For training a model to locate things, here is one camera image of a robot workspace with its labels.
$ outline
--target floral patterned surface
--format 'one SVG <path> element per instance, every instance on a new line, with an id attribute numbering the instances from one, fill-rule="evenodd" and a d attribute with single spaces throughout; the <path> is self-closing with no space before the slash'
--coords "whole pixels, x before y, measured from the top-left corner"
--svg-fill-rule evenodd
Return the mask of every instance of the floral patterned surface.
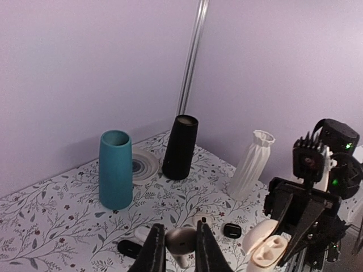
<path id="1" fill-rule="evenodd" d="M 139 144 L 162 162 L 169 133 Z M 220 227 L 233 222 L 243 233 L 265 219 L 262 214 L 267 188 L 258 183 L 250 197 L 234 201 L 226 187 L 234 167 L 196 147 L 187 179 L 172 181 L 162 173 L 144 186 L 134 187 L 132 204 L 120 211 L 104 208 L 98 201 L 98 161 L 39 182 L 0 199 L 0 271 L 127 271 L 133 259 L 117 252 L 122 239 L 137 241 L 133 231 L 140 225 L 162 223 L 167 229 L 191 226 L 197 212 L 214 217 L 213 231 L 236 271 L 245 271 L 248 258 L 242 239 L 222 236 Z M 167 272 L 181 269 L 167 253 Z"/>

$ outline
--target round coaster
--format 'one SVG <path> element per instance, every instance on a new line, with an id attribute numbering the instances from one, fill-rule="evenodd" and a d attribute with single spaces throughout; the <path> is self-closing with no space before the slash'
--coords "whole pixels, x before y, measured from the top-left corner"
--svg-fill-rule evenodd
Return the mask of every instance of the round coaster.
<path id="1" fill-rule="evenodd" d="M 132 147 L 132 183 L 143 185 L 159 170 L 159 161 L 153 154 L 143 149 Z"/>

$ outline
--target vase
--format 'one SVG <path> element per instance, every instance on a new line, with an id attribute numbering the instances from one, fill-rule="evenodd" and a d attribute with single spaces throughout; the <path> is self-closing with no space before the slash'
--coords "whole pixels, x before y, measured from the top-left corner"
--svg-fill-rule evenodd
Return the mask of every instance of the vase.
<path id="1" fill-rule="evenodd" d="M 188 177 L 197 139 L 198 120 L 189 115 L 176 116 L 165 152 L 162 171 L 171 180 Z"/>
<path id="2" fill-rule="evenodd" d="M 111 210 L 124 209 L 132 201 L 131 138 L 123 131 L 110 130 L 101 136 L 99 199 Z"/>
<path id="3" fill-rule="evenodd" d="M 270 147 L 275 142 L 271 134 L 262 130 L 255 130 L 253 138 L 254 141 L 245 150 L 227 188 L 228 195 L 237 201 L 244 200 L 252 192 L 270 157 Z"/>

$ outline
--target teal vase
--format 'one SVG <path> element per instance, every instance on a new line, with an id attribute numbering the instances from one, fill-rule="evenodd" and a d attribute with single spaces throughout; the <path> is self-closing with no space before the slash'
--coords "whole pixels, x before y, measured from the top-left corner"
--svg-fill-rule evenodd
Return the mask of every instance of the teal vase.
<path id="1" fill-rule="evenodd" d="M 132 201 L 132 147 L 127 133 L 110 130 L 101 136 L 99 199 L 111 210 L 121 210 Z"/>

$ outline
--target purple wall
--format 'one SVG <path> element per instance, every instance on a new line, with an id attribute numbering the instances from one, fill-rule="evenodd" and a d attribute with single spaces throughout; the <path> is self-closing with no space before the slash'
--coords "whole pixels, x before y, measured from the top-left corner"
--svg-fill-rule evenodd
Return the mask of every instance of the purple wall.
<path id="1" fill-rule="evenodd" d="M 0 196 L 172 125 L 197 2 L 6 1 L 0 8 Z"/>
<path id="2" fill-rule="evenodd" d="M 261 177 L 290 177 L 292 145 L 321 118 L 363 135 L 363 1 L 211 1 L 188 113 L 198 143 L 236 165 L 262 129 Z"/>

